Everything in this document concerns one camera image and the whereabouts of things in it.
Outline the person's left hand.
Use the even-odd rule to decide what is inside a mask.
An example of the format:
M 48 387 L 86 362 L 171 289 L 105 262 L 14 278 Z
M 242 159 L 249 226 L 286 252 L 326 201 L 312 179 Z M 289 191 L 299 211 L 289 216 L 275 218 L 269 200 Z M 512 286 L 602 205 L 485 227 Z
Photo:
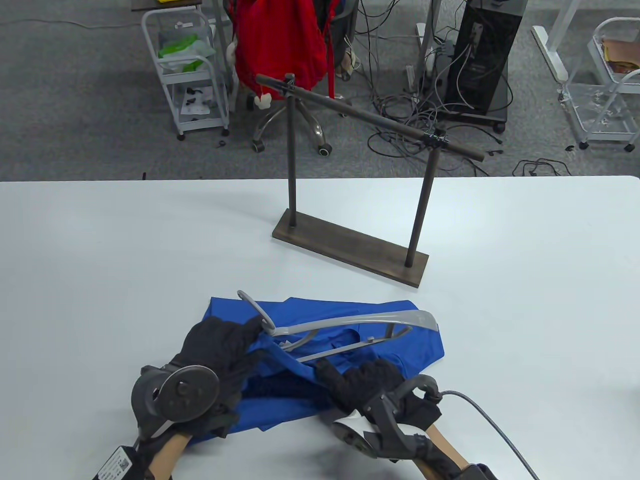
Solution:
M 189 422 L 176 423 L 172 432 L 195 439 L 228 434 L 240 419 L 236 409 L 242 400 L 242 390 L 265 355 L 263 350 L 250 350 L 263 331 L 258 317 L 244 324 L 208 317 L 190 329 L 181 351 L 169 363 L 180 368 L 210 368 L 218 377 L 219 393 L 204 414 Z

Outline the person's right hand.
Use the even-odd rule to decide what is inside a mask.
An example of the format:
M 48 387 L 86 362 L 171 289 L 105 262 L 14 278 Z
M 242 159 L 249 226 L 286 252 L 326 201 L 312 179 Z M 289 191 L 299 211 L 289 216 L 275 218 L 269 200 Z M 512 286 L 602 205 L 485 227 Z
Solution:
M 322 358 L 315 364 L 314 371 L 338 409 L 346 414 L 358 410 L 367 417 L 370 416 L 365 412 L 368 402 L 377 394 L 395 391 L 406 380 L 397 366 L 381 358 L 352 367 L 344 373 L 339 372 L 327 358 Z M 400 424 L 426 431 L 441 415 L 437 403 L 410 393 L 400 400 L 395 418 Z

